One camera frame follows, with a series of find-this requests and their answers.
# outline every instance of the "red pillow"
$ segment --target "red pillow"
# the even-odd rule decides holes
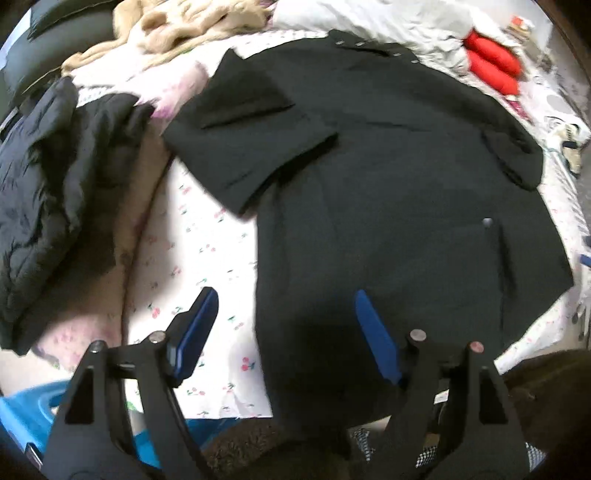
[[[474,72],[478,78],[486,82],[488,85],[503,95],[519,94],[517,80],[507,75],[496,65],[493,65],[489,61],[483,59],[475,51],[468,50],[467,52],[468,58],[470,60],[470,71]]]
[[[464,45],[468,50],[477,52],[483,59],[499,67],[503,72],[513,77],[518,77],[521,74],[521,64],[509,50],[489,38],[481,37],[474,30],[464,40]]]

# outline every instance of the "black jacket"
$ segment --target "black jacket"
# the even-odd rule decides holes
[[[128,94],[77,100],[58,80],[0,147],[0,346],[20,354],[114,265],[113,220],[153,111]]]
[[[304,430],[383,413],[358,289],[398,342],[421,328],[497,356],[573,284],[537,143],[399,45],[332,32],[228,51],[164,137],[228,209],[256,209],[265,384]]]

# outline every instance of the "black pillow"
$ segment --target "black pillow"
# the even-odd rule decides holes
[[[70,55],[85,51],[97,43],[113,40],[112,10],[92,9],[59,22],[39,37],[26,35],[8,51],[4,81],[11,106],[51,74],[59,74],[61,64]]]
[[[31,8],[29,40],[37,38],[48,28],[67,17],[87,9],[105,7],[113,9],[121,0],[41,0]]]

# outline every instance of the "white pillow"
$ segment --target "white pillow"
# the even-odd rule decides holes
[[[466,5],[453,0],[279,0],[273,27],[335,29],[398,42],[457,74],[468,70],[462,40],[472,29],[472,17]]]

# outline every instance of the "black puffer jacket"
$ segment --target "black puffer jacket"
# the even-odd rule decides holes
[[[128,94],[77,100],[60,79],[0,147],[0,346],[21,354],[113,264],[113,219],[152,113]]]

